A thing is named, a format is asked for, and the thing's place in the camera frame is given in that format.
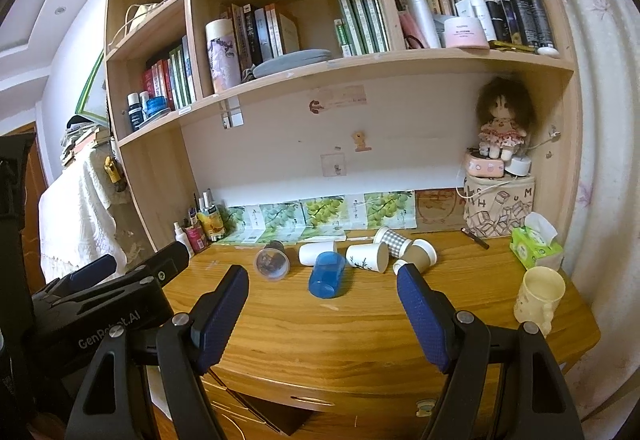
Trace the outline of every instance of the bookshelf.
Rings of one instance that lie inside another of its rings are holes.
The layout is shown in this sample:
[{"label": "bookshelf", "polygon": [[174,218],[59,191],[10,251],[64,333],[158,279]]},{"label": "bookshelf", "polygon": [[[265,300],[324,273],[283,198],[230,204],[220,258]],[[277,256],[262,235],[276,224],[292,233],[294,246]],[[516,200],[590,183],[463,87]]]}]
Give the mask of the bookshelf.
[{"label": "bookshelf", "polygon": [[[148,15],[135,32],[116,37],[130,4],[158,1],[108,0],[105,26],[106,42],[115,38],[106,52],[114,132],[136,208],[157,249],[174,240],[172,223],[184,217],[195,191],[182,128],[220,118],[223,100],[239,95],[241,104],[246,105],[316,87],[426,73],[516,73],[527,84],[538,114],[534,143],[545,140],[551,127],[562,132],[552,152],[541,147],[532,154],[536,210],[556,225],[561,237],[566,235],[577,188],[581,110],[573,41],[560,0],[545,0],[560,59],[496,50],[405,50],[394,0],[380,0],[391,51],[360,57],[341,58],[333,30],[333,19],[339,17],[336,0],[169,0]],[[334,60],[273,74],[213,95],[204,26],[218,18],[222,5],[252,3],[261,7],[270,2],[284,5],[297,17],[302,49],[328,49]],[[184,35],[196,102],[132,133],[125,113],[127,95],[143,89],[146,60]]]}]

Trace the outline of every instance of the picture frame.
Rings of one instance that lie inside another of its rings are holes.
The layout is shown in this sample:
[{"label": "picture frame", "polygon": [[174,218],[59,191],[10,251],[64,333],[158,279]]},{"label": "picture frame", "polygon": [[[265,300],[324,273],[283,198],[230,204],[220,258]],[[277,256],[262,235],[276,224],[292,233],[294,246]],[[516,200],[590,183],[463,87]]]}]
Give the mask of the picture frame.
[{"label": "picture frame", "polygon": [[76,105],[76,115],[84,116],[105,127],[109,126],[103,50],[100,51],[100,55],[98,55],[94,67],[84,83],[78,105]]}]

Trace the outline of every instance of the door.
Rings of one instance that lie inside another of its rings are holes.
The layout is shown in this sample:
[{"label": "door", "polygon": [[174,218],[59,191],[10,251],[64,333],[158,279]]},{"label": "door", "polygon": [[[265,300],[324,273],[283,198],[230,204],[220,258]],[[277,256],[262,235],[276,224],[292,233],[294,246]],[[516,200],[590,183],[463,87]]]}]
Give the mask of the door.
[{"label": "door", "polygon": [[[35,123],[18,127],[9,134],[35,133]],[[27,272],[27,285],[31,294],[36,293],[44,285],[44,274],[40,268],[40,224],[38,219],[38,203],[43,192],[47,189],[42,172],[38,141],[34,141],[24,179],[26,203],[24,204],[24,229],[22,229],[22,254],[24,269]]]}]

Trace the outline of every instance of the pen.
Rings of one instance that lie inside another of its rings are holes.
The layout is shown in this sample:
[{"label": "pen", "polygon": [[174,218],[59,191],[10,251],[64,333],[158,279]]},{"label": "pen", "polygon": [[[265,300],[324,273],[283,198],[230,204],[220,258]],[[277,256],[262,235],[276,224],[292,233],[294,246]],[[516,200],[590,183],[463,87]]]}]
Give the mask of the pen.
[{"label": "pen", "polygon": [[489,244],[486,241],[480,239],[473,232],[471,232],[467,227],[462,227],[462,229],[460,229],[460,232],[462,232],[465,235],[468,235],[471,239],[473,239],[476,243],[478,243],[478,245],[480,245],[482,248],[484,249],[489,248]]}]

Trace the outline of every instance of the wooden desk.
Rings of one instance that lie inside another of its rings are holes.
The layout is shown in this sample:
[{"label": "wooden desk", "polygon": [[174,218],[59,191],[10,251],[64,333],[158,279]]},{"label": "wooden desk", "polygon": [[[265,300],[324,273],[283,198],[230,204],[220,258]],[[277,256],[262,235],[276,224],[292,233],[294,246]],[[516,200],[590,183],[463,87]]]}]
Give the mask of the wooden desk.
[{"label": "wooden desk", "polygon": [[[516,328],[513,303],[524,267],[508,239],[483,250],[459,232],[430,233],[438,263],[429,285],[457,309],[485,324]],[[348,245],[338,244],[344,253]],[[445,377],[424,358],[396,293],[396,276],[348,268],[343,295],[317,299],[307,290],[310,267],[297,261],[299,246],[287,247],[289,275],[267,282],[253,267],[256,247],[217,245],[191,260],[164,289],[176,312],[188,312],[212,291],[230,264],[246,267],[249,298],[214,372],[228,388],[287,406],[332,414],[415,417],[416,402],[437,398]],[[600,338],[593,315],[567,280],[548,343],[565,369]],[[482,397],[481,422],[489,420],[498,368],[491,367]]]}]

